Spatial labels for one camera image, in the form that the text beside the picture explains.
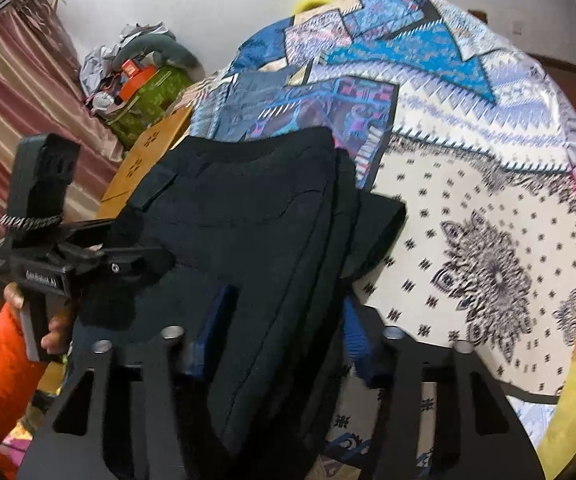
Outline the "orange sleeve forearm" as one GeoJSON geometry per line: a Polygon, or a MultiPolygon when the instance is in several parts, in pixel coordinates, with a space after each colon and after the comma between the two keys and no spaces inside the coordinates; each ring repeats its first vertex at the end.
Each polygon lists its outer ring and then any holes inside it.
{"type": "MultiPolygon", "coordinates": [[[[17,425],[38,388],[47,364],[32,362],[16,317],[16,309],[4,304],[0,310],[0,445],[17,425]]],[[[0,454],[0,478],[13,479],[18,466],[0,454]]]]}

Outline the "left hand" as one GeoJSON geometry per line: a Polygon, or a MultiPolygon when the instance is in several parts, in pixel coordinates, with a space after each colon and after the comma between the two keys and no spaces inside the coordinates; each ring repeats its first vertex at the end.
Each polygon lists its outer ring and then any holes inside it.
{"type": "Polygon", "coordinates": [[[68,351],[75,312],[69,299],[50,299],[44,292],[15,282],[4,288],[4,299],[22,329],[28,357],[61,356],[68,351]]]}

